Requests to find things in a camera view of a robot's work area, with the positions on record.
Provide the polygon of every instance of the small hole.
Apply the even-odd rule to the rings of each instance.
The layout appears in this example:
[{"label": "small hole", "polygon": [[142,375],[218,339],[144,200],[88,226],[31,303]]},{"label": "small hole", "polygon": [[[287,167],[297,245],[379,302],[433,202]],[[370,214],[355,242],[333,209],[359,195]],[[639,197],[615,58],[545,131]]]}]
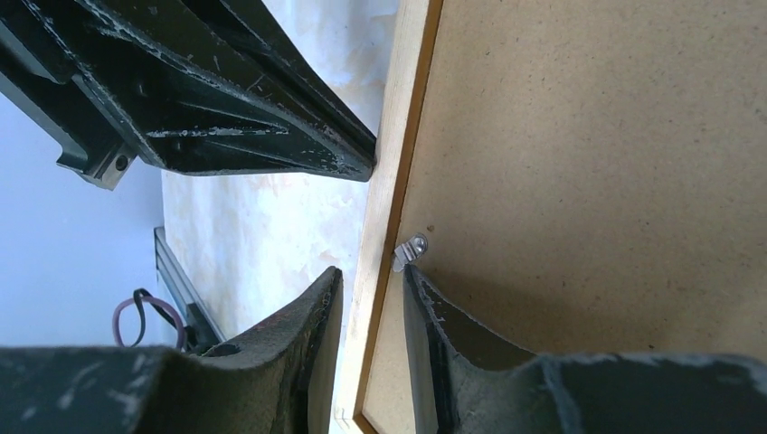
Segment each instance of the small hole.
[{"label": "small hole", "polygon": [[237,354],[239,352],[240,347],[235,344],[220,344],[205,353],[205,357],[224,357],[225,355]]},{"label": "small hole", "polygon": [[128,168],[128,158],[126,156],[119,156],[117,160],[115,160],[115,169],[118,170],[118,172],[122,172],[123,170]]}]

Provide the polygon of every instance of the brown board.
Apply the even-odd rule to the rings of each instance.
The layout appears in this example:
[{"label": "brown board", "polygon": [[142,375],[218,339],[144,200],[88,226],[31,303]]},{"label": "brown board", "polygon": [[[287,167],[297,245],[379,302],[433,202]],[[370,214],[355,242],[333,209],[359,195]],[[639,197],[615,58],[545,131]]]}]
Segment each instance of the brown board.
[{"label": "brown board", "polygon": [[[440,289],[534,351],[767,360],[767,3],[444,0],[397,241],[418,231]],[[412,432],[401,278],[379,433]]]}]

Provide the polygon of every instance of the wooden edge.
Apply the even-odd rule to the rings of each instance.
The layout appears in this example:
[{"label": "wooden edge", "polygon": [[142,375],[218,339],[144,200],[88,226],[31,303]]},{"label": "wooden edge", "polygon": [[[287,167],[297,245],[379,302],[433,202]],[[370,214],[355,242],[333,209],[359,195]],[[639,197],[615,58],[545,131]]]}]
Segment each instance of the wooden edge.
[{"label": "wooden edge", "polygon": [[362,409],[441,9],[404,0],[397,11],[334,414],[347,433],[376,432]]}]

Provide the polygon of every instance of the metal clip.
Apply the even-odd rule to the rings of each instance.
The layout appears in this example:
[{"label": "metal clip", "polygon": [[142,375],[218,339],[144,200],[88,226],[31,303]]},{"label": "metal clip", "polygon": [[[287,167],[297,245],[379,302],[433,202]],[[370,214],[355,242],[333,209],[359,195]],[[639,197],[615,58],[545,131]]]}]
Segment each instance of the metal clip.
[{"label": "metal clip", "polygon": [[399,273],[405,269],[405,265],[415,261],[426,253],[429,242],[422,233],[416,233],[412,238],[397,246],[392,257],[392,269]]}]

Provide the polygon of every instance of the white wall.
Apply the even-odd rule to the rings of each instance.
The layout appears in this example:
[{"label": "white wall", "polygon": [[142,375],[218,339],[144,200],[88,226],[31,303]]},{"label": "white wall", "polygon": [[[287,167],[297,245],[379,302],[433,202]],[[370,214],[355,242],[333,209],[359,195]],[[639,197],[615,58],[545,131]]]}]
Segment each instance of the white wall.
[{"label": "white wall", "polygon": [[[0,345],[111,345],[115,305],[156,294],[159,169],[137,160],[109,192],[57,166],[61,152],[0,94]],[[172,342],[147,313],[145,342]],[[123,317],[132,342],[135,309]]]}]

